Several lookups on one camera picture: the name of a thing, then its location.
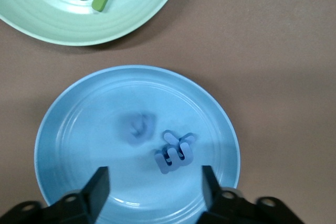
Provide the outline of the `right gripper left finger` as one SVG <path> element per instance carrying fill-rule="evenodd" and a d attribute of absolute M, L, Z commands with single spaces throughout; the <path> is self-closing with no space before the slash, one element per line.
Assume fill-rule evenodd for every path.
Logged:
<path fill-rule="evenodd" d="M 100 167 L 82 190 L 45 208 L 38 201 L 21 202 L 1 216 L 1 223 L 95 223 L 108 196 L 109 170 Z"/>

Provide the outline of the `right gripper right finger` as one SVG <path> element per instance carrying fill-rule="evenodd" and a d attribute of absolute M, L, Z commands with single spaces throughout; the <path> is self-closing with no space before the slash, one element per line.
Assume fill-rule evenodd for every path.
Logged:
<path fill-rule="evenodd" d="M 202 190 L 206 210 L 201 223 L 303 223 L 280 199 L 246 200 L 235 188 L 220 186 L 211 166 L 202 167 Z"/>

